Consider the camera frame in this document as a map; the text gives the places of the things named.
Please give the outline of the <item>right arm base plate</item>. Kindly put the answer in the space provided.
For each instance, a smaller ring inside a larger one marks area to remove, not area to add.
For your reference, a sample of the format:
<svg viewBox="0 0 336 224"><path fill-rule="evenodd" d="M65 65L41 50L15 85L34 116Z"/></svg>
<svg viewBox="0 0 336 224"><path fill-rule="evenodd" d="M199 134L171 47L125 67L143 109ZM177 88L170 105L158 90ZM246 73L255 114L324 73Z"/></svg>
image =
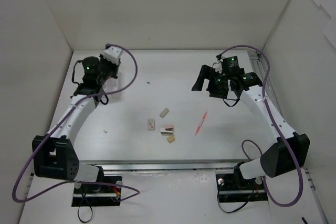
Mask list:
<svg viewBox="0 0 336 224"><path fill-rule="evenodd" d="M252 179L238 185L233 174L216 174L217 194L220 203L245 203L268 201L261 178Z"/></svg>

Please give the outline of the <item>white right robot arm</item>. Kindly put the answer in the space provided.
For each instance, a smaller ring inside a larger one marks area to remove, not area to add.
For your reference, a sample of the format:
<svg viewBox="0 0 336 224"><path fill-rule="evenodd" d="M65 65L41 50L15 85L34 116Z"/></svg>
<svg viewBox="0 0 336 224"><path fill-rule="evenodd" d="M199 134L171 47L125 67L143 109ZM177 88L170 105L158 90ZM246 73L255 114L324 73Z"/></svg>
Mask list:
<svg viewBox="0 0 336 224"><path fill-rule="evenodd" d="M233 184L245 188L251 179L261 176L274 178L302 167L305 164L310 140L298 134L282 117L273 103L263 93L263 84L256 73L246 73L239 66L236 56L221 61L222 70L202 65L192 91L201 91L209 80L210 97L226 99L230 91L238 101L249 108L266 135L266 151L260 158L242 163L233 173Z"/></svg>

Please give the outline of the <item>pink black eraser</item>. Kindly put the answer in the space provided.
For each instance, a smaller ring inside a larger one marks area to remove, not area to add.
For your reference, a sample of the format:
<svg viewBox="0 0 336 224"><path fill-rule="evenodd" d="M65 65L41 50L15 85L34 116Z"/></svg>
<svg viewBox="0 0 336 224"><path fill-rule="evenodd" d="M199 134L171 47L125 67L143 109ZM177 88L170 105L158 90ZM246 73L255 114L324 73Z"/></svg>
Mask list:
<svg viewBox="0 0 336 224"><path fill-rule="evenodd" d="M174 134L174 126L173 125L164 125L160 127L160 133L162 135L173 135Z"/></svg>

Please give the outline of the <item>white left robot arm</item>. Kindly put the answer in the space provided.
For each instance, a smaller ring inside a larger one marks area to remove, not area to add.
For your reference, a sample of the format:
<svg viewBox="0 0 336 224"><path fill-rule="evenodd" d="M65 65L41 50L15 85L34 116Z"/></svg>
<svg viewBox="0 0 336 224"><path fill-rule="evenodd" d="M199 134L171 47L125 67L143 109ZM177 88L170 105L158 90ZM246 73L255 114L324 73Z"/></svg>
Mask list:
<svg viewBox="0 0 336 224"><path fill-rule="evenodd" d="M36 136L32 148L36 176L86 182L92 192L105 186L102 168L83 164L74 150L74 142L87 117L97 108L104 96L103 85L109 78L118 77L120 57L101 54L80 61L84 69L82 83L77 85L63 119L43 136Z"/></svg>

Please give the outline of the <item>beige long eraser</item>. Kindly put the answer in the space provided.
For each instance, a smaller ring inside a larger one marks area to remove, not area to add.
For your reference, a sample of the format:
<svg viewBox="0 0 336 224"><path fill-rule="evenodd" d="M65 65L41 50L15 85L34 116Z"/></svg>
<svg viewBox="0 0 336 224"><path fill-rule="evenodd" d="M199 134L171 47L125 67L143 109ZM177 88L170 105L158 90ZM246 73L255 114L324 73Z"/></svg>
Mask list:
<svg viewBox="0 0 336 224"><path fill-rule="evenodd" d="M169 109L168 109L168 108L165 108L165 109L159 114L159 116L160 116L161 118L164 118L164 117L168 114L168 112L169 112Z"/></svg>

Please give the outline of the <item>white eraser red label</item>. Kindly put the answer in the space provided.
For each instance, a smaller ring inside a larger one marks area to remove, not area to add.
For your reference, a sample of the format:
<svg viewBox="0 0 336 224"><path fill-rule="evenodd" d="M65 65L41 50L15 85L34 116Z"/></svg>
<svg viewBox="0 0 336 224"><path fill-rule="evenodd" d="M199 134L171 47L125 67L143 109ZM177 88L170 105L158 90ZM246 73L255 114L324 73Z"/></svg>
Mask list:
<svg viewBox="0 0 336 224"><path fill-rule="evenodd" d="M155 119L148 119L148 130L149 131L155 130Z"/></svg>

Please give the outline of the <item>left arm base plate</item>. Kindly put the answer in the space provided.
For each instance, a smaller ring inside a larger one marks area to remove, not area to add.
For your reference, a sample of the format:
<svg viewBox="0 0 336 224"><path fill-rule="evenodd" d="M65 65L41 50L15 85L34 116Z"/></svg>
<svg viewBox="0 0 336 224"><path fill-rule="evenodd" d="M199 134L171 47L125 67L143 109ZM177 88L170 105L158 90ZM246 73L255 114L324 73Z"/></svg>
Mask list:
<svg viewBox="0 0 336 224"><path fill-rule="evenodd" d="M122 176L106 176L104 183L109 185L87 185L76 183L72 195L72 207L110 207L119 206L121 187L110 184L122 184Z"/></svg>

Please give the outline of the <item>small tan eraser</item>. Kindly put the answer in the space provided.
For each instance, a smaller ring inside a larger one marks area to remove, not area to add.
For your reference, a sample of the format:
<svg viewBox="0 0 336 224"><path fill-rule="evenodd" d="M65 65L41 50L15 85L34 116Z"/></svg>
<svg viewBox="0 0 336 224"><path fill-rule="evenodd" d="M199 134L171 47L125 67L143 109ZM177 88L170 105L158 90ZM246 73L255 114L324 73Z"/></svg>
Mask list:
<svg viewBox="0 0 336 224"><path fill-rule="evenodd" d="M175 136L169 136L169 137L167 138L167 141L168 141L169 143L173 143L173 142L175 141Z"/></svg>

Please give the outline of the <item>pink pen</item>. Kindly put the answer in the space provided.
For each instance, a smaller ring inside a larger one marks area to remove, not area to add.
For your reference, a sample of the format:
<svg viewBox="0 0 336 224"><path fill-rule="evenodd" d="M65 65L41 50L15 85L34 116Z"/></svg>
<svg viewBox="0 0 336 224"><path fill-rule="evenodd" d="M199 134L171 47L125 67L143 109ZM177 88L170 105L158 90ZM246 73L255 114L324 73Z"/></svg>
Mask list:
<svg viewBox="0 0 336 224"><path fill-rule="evenodd" d="M200 129L202 128L202 125L203 125L203 123L204 123L206 117L207 117L207 111L203 114L203 116L202 116L202 118L201 118L201 121L200 121L200 123L199 123L198 126L197 126L197 129L196 129L196 131L195 131L195 136L197 136L198 133L200 132Z"/></svg>

